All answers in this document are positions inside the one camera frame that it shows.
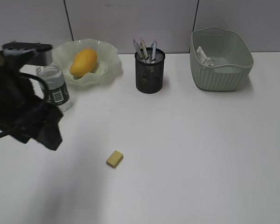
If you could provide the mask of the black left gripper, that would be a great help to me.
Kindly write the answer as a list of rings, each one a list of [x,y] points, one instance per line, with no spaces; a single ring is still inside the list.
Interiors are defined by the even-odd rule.
[[[47,149],[56,151],[62,143],[58,126],[62,117],[58,106],[34,98],[20,110],[0,112],[0,138],[10,135],[24,144],[34,138]]]

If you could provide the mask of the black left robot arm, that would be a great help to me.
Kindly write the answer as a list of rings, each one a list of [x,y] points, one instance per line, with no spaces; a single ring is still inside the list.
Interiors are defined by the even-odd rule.
[[[51,103],[53,93],[42,78],[23,73],[24,65],[52,63],[53,47],[39,42],[11,41],[0,51],[0,139],[11,136],[26,144],[30,139],[49,150],[62,143],[58,123],[63,117]]]

